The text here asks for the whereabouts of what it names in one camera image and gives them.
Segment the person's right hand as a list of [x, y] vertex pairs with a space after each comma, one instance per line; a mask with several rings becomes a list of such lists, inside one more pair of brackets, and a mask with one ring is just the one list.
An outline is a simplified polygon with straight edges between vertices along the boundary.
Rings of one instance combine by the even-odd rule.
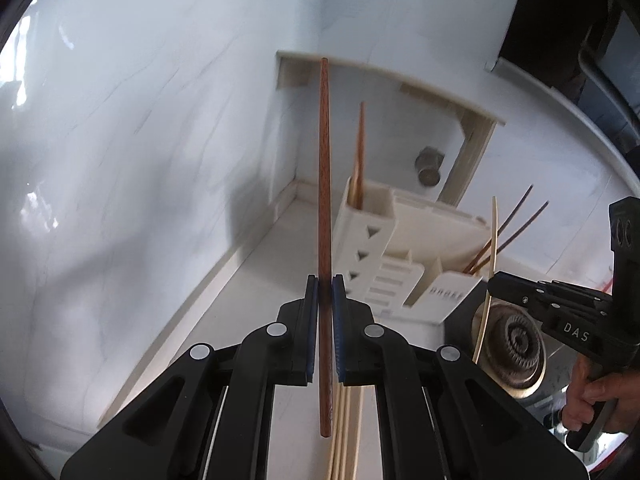
[[608, 434], [630, 434], [638, 425], [640, 414], [640, 376], [638, 370], [625, 370], [594, 380], [589, 379], [591, 362], [578, 356], [572, 379], [566, 390], [566, 402], [562, 408], [561, 422], [572, 431], [590, 424], [594, 407], [598, 402], [616, 400], [616, 408], [606, 422], [603, 431]]

